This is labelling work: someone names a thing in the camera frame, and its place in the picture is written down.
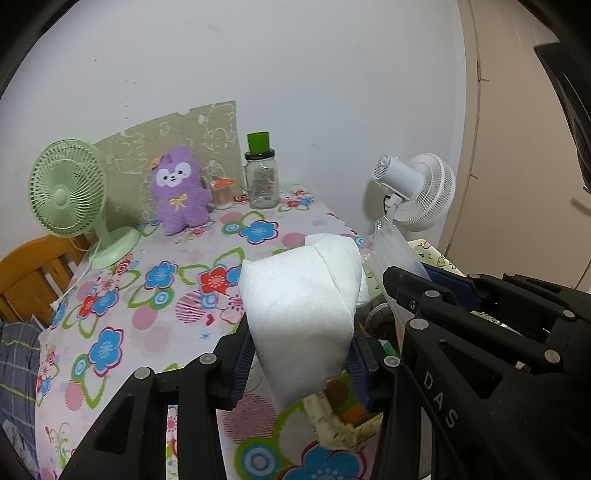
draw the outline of purple plush toy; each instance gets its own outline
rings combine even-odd
[[[201,165],[187,147],[173,148],[162,156],[152,170],[152,195],[166,235],[209,221],[207,204],[212,194],[201,186]]]

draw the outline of electric fan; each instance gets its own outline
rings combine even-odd
[[[47,147],[33,165],[28,188],[33,215],[49,233],[67,238],[95,230],[99,243],[93,269],[114,264],[139,240],[133,227],[107,230],[103,159],[81,140],[60,140]]]
[[[374,180],[392,192],[384,202],[386,217],[411,232],[422,232],[445,215],[456,192],[449,165],[432,153],[403,163],[384,155],[374,168]]]

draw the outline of table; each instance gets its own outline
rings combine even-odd
[[[43,480],[54,480],[119,387],[138,367],[180,368],[211,352],[243,314],[241,263],[303,245],[306,235],[363,239],[300,186],[275,209],[248,201],[216,210],[198,228],[166,236],[159,221],[138,226],[138,245],[120,262],[81,279],[42,333],[35,431]],[[83,262],[77,271],[86,268]],[[349,480],[369,478],[375,441],[358,452],[317,444],[301,403],[278,412],[258,361],[244,398],[218,415],[228,478]],[[169,409],[167,477],[177,473],[177,417]]]

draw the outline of gray plaid cloth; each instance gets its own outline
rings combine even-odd
[[[0,424],[33,474],[39,469],[35,453],[35,385],[41,331],[35,321],[0,321]]]

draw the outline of fan base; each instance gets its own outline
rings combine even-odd
[[[111,244],[101,248],[92,261],[91,268],[100,270],[121,260],[139,241],[140,232],[131,226],[123,226],[109,232]]]

